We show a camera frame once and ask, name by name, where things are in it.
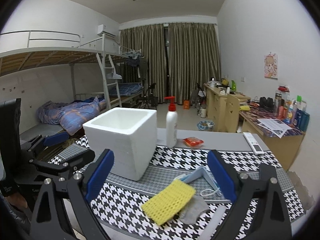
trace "upper bunk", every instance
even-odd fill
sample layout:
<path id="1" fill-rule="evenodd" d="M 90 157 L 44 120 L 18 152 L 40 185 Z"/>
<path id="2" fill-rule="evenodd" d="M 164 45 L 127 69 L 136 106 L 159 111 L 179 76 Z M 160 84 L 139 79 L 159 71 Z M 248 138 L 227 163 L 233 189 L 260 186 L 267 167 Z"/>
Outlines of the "upper bunk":
<path id="1" fill-rule="evenodd" d="M 19 32 L 53 32 L 53 31 L 17 31 L 9 33 L 1 33 L 2 35 L 19 33 Z M 18 72 L 21 70 L 37 68 L 42 66 L 51 65 L 62 65 L 62 64 L 77 64 L 77 63 L 98 63 L 96 54 L 99 55 L 110 55 L 114 64 L 123 63 L 127 60 L 128 56 L 119 50 L 119 54 L 106 52 L 96 49 L 85 49 L 81 48 L 90 42 L 85 44 L 80 44 L 79 40 L 66 40 L 66 39 L 48 39 L 48 38 L 37 38 L 31 39 L 30 35 L 28 37 L 27 48 L 15 49 L 0 53 L 0 77 Z M 57 40 L 57 41 L 72 41 L 78 42 L 77 47 L 32 47 L 29 48 L 29 42 L 32 40 Z M 109 57 L 105 57 L 105 63 L 109 64 Z"/>

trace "red bottle cap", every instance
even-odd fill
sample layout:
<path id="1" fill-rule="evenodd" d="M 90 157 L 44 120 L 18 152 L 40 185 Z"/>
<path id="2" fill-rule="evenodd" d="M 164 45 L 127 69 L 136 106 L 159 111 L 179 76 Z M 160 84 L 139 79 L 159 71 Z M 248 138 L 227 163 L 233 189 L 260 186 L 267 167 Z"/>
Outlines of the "red bottle cap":
<path id="1" fill-rule="evenodd" d="M 176 111 L 176 105 L 174 104 L 174 99 L 175 99 L 176 97 L 166 97 L 166 98 L 164 98 L 164 99 L 170 99 L 170 105 L 169 105 L 169 111 L 170 112 L 175 112 Z"/>

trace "white remote control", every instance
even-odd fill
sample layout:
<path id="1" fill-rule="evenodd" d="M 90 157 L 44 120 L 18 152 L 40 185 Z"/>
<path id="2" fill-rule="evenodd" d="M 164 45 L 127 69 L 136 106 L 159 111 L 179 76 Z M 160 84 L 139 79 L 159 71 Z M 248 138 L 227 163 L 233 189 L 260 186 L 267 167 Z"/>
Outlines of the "white remote control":
<path id="1" fill-rule="evenodd" d="M 260 145 L 258 144 L 257 140 L 253 137 L 252 133 L 244 132 L 243 133 L 245 139 L 249 143 L 251 149 L 253 150 L 255 155 L 261 155 L 264 154 L 262 151 Z"/>

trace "curtain rod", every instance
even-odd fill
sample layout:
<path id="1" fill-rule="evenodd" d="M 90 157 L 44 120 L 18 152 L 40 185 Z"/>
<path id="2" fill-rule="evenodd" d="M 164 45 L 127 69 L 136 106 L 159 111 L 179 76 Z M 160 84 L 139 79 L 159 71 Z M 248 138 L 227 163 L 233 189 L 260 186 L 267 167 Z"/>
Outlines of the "curtain rod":
<path id="1" fill-rule="evenodd" d="M 167 22 L 167 23 L 143 24 L 143 25 L 138 25 L 138 26 L 135 26 L 135 27 L 125 28 L 125 29 L 122 29 L 121 31 L 123 31 L 123 30 L 127 30 L 127 29 L 136 28 L 136 27 L 148 26 L 148 25 L 170 24 L 170 23 L 199 23 L 199 22 Z M 201 24 L 213 24 L 214 26 L 218 26 L 216 23 L 201 23 Z"/>

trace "metal bolt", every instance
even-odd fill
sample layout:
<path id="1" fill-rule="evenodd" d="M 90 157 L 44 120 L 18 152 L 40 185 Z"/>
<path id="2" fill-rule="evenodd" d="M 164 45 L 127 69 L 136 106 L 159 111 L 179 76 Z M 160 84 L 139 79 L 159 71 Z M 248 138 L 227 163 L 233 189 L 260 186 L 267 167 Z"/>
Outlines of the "metal bolt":
<path id="1" fill-rule="evenodd" d="M 247 178 L 249 178 L 249 175 L 248 175 L 248 174 L 246 174 L 246 173 L 244 173 L 244 172 L 241 172 L 241 173 L 240 173 L 240 179 L 247 179 Z"/>
<path id="2" fill-rule="evenodd" d="M 73 175 L 73 178 L 74 178 L 75 180 L 81 179 L 81 177 L 82 177 L 82 174 L 81 174 L 81 173 L 76 173 L 75 175 Z"/>
<path id="3" fill-rule="evenodd" d="M 44 184 L 48 185 L 48 184 L 50 184 L 50 183 L 51 183 L 51 179 L 50 179 L 50 178 L 46 178 L 46 179 L 44 180 Z"/>
<path id="4" fill-rule="evenodd" d="M 272 177 L 272 178 L 270 178 L 270 182 L 271 182 L 272 184 L 277 184 L 277 183 L 278 183 L 278 180 L 277 180 L 277 178 Z"/>

